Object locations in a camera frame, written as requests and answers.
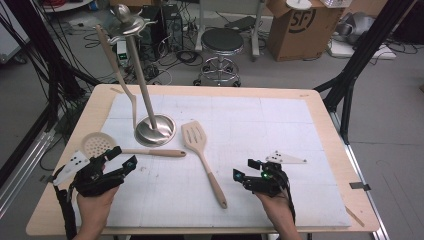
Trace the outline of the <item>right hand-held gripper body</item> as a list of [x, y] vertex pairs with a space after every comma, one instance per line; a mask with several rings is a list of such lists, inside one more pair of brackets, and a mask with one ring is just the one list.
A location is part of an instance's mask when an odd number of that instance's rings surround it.
[[287, 174], [283, 171], [284, 164], [306, 164], [306, 159], [275, 151], [265, 158], [261, 165], [261, 176], [246, 176], [242, 183], [246, 190], [260, 192], [274, 197], [284, 190], [289, 190], [290, 184]]

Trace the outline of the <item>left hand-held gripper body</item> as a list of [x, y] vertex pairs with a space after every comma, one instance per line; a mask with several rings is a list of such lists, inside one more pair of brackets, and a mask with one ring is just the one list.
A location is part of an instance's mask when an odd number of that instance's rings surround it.
[[75, 152], [68, 163], [55, 173], [53, 185], [57, 187], [68, 178], [74, 177], [69, 189], [76, 188], [84, 197], [99, 196], [119, 186], [124, 182], [126, 170], [121, 167], [104, 174], [103, 166], [107, 161], [104, 153], [98, 157], [87, 158], [81, 151]]

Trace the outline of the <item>beige perforated skimmer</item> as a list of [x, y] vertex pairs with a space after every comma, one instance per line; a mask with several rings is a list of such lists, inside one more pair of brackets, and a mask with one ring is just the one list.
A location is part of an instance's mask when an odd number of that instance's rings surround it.
[[[117, 147], [116, 141], [108, 134], [103, 132], [93, 132], [86, 135], [81, 141], [81, 150], [87, 157], [97, 157]], [[123, 154], [144, 154], [162, 157], [185, 157], [183, 150], [169, 149], [122, 149]]]

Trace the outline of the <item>steel utensil stand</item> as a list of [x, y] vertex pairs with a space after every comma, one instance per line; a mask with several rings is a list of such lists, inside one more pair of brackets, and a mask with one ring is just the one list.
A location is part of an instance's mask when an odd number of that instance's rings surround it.
[[124, 4], [114, 6], [112, 13], [116, 18], [113, 35], [117, 38], [124, 37], [126, 40], [127, 49], [133, 61], [137, 82], [147, 111], [146, 117], [141, 120], [137, 118], [137, 97], [129, 91], [123, 78], [119, 77], [118, 81], [131, 103], [134, 137], [143, 146], [163, 146], [174, 137], [176, 125], [167, 115], [154, 113], [136, 47], [136, 37], [150, 22], [132, 14], [130, 9]]

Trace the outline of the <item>beige slotted spatula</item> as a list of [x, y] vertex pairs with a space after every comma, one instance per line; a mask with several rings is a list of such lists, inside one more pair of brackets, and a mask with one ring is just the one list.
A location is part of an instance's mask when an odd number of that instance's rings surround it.
[[223, 190], [221, 189], [217, 179], [215, 178], [212, 169], [210, 168], [205, 155], [205, 147], [207, 143], [207, 136], [203, 130], [203, 127], [198, 121], [192, 121], [181, 126], [182, 136], [184, 145], [195, 152], [199, 157], [202, 165], [205, 169], [207, 177], [209, 179], [211, 188], [214, 192], [214, 195], [223, 209], [228, 208], [228, 203], [224, 195]]

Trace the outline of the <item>beige ladle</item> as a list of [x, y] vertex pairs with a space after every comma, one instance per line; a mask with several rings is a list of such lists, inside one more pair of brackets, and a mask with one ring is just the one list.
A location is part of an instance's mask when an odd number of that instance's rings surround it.
[[129, 98], [130, 102], [131, 102], [131, 110], [132, 110], [132, 125], [133, 125], [133, 129], [136, 129], [137, 126], [137, 106], [136, 106], [136, 96], [133, 95], [130, 90], [128, 89], [128, 87], [126, 86], [126, 83], [121, 75], [121, 71], [118, 67], [118, 64], [115, 60], [115, 54], [112, 51], [112, 48], [110, 47], [107, 39], [106, 39], [106, 35], [102, 30], [102, 27], [97, 24], [95, 26], [95, 30], [97, 32], [98, 35], [98, 39], [100, 41], [100, 44], [103, 48], [103, 51], [112, 67], [113, 72], [115, 73], [116, 79], [118, 80], [119, 84], [121, 85], [122, 89], [124, 90], [124, 93], [127, 95], [127, 97]]

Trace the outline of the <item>person's right hand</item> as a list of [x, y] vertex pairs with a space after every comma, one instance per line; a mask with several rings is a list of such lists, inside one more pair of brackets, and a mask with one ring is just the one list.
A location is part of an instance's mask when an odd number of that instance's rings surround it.
[[276, 230], [295, 226], [289, 202], [284, 196], [270, 197], [259, 192], [255, 192], [254, 195], [261, 201], [267, 217]]

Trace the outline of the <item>person's left hand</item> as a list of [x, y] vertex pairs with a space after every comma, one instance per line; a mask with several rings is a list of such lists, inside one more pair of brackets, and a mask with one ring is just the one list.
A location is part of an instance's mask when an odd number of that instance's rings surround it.
[[77, 196], [77, 204], [83, 223], [102, 223], [107, 221], [115, 194], [119, 188], [107, 190], [94, 197]]

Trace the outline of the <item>white grid table mat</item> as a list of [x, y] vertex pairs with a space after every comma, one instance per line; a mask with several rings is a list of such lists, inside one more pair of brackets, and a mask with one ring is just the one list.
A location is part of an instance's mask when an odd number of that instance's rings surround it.
[[267, 227], [259, 200], [234, 181], [249, 176], [250, 159], [279, 151], [286, 164], [299, 227], [351, 224], [334, 175], [303, 100], [264, 97], [154, 95], [155, 111], [178, 126], [197, 121], [207, 136], [205, 156], [140, 155], [114, 198], [110, 227]]

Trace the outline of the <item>brown tape strip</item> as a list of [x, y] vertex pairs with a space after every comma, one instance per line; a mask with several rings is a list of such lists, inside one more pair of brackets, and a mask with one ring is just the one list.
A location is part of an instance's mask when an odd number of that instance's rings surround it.
[[345, 206], [346, 212], [361, 226], [365, 227], [365, 223], [347, 206]]

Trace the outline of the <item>white power supply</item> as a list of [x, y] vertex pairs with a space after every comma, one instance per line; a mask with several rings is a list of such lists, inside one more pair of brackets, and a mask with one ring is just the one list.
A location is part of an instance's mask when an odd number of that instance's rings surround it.
[[127, 53], [127, 45], [125, 41], [118, 41], [116, 44], [116, 54], [118, 61], [122, 67], [128, 66], [128, 53]]

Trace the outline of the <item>white desk leg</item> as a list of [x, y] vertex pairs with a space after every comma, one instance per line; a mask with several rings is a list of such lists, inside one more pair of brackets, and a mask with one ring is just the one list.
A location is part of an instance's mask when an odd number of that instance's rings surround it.
[[255, 25], [253, 30], [251, 31], [251, 53], [252, 61], [256, 61], [260, 55], [259, 50], [259, 39], [258, 39], [258, 28], [261, 20], [261, 11], [262, 11], [262, 0], [257, 0], [257, 9], [255, 14]]
[[195, 45], [195, 51], [200, 52], [202, 51], [202, 43], [201, 43], [201, 37], [203, 33], [205, 32], [205, 26], [204, 26], [204, 3], [205, 0], [199, 0], [199, 28], [197, 31], [197, 39], [196, 39], [196, 45]]

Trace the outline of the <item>black round stool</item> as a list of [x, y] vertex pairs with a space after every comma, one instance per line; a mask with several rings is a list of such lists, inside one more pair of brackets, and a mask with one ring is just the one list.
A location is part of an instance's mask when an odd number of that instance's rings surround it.
[[198, 78], [193, 81], [194, 86], [200, 86], [203, 79], [216, 82], [232, 81], [234, 87], [241, 86], [239, 68], [229, 59], [240, 53], [244, 48], [243, 37], [233, 29], [213, 28], [205, 31], [200, 37], [200, 44], [204, 50], [214, 54], [201, 66]]

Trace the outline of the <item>cardboard box with round logo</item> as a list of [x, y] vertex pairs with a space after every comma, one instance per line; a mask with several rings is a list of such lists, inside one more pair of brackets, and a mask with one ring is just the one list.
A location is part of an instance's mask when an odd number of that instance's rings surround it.
[[344, 8], [328, 8], [320, 0], [308, 9], [291, 8], [289, 0], [267, 0], [273, 14], [267, 48], [277, 62], [312, 59], [322, 55]]

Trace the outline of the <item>black computer tower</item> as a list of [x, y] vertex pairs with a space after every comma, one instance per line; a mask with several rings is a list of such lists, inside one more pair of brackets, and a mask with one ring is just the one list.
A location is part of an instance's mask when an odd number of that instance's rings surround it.
[[156, 61], [164, 50], [176, 52], [183, 48], [182, 17], [176, 4], [144, 5], [140, 16], [152, 21], [142, 30], [139, 39], [142, 60]]

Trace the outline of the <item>black flat device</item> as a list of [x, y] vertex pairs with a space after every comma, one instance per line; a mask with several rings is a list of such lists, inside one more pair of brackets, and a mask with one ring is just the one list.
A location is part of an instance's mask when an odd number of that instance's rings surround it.
[[255, 23], [256, 23], [256, 19], [254, 17], [246, 16], [241, 19], [225, 24], [225, 27], [243, 32], [243, 31], [254, 30]]

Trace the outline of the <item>round white table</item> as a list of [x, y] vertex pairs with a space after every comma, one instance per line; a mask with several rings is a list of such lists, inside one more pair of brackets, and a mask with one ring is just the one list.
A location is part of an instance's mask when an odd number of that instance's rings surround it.
[[72, 9], [77, 9], [77, 8], [82, 7], [82, 6], [86, 6], [91, 1], [92, 0], [83, 0], [82, 2], [67, 2], [64, 5], [57, 6], [57, 7], [44, 6], [44, 9], [48, 13], [50, 13], [50, 12], [63, 12], [63, 11], [68, 11], [68, 10], [72, 10]]

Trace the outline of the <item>grey bag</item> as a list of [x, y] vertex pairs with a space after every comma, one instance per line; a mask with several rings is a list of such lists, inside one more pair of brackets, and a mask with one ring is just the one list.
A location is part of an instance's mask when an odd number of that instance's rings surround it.
[[333, 35], [339, 40], [354, 45], [373, 25], [375, 19], [364, 12], [347, 13], [342, 17]]

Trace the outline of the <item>aluminium rail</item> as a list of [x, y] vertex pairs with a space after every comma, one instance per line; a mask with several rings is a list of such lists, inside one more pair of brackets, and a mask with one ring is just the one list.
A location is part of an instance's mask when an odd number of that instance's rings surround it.
[[341, 142], [343, 144], [343, 147], [345, 148], [345, 151], [347, 153], [349, 161], [350, 161], [356, 175], [359, 177], [359, 181], [356, 181], [353, 184], [353, 186], [354, 186], [355, 189], [362, 189], [365, 192], [365, 194], [368, 198], [368, 201], [369, 201], [369, 203], [372, 207], [372, 210], [374, 212], [374, 215], [376, 216], [378, 224], [379, 224], [379, 228], [376, 231], [371, 233], [373, 239], [374, 240], [390, 240], [390, 237], [388, 235], [388, 232], [386, 230], [384, 222], [383, 222], [383, 220], [380, 216], [380, 213], [379, 213], [377, 206], [374, 202], [374, 199], [372, 197], [371, 187], [364, 178], [364, 175], [363, 175], [361, 168], [358, 164], [358, 161], [357, 161], [356, 156], [353, 152], [353, 149], [352, 149], [352, 147], [349, 143], [344, 142], [343, 138], [341, 138]]
[[55, 134], [54, 130], [40, 132], [23, 151], [23, 156], [20, 158], [17, 168], [12, 171], [5, 185], [0, 188], [0, 220], [5, 216], [36, 165], [52, 144]]

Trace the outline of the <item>black metal frame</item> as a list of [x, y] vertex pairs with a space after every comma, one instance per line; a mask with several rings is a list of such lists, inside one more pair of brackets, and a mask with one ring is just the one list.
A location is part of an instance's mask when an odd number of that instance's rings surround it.
[[77, 78], [92, 86], [100, 84], [99, 80], [78, 70], [64, 59], [48, 33], [40, 14], [30, 0], [3, 0], [3, 2], [27, 34], [37, 53], [23, 42], [23, 39], [18, 36], [17, 31], [12, 27], [12, 24], [8, 23], [3, 16], [0, 16], [0, 23], [24, 50], [24, 53], [33, 64], [37, 76], [47, 82], [49, 89], [47, 106], [0, 168], [0, 188], [9, 179], [21, 161], [23, 154], [29, 149], [41, 129], [46, 126], [50, 130], [58, 121], [60, 102], [63, 99], [75, 101], [83, 96], [85, 91], [78, 84]]
[[315, 87], [319, 93], [328, 90], [328, 94], [323, 99], [328, 112], [335, 113], [338, 104], [343, 102], [339, 134], [345, 144], [349, 143], [348, 130], [356, 80], [391, 30], [415, 1], [388, 0], [342, 71], [333, 79]]

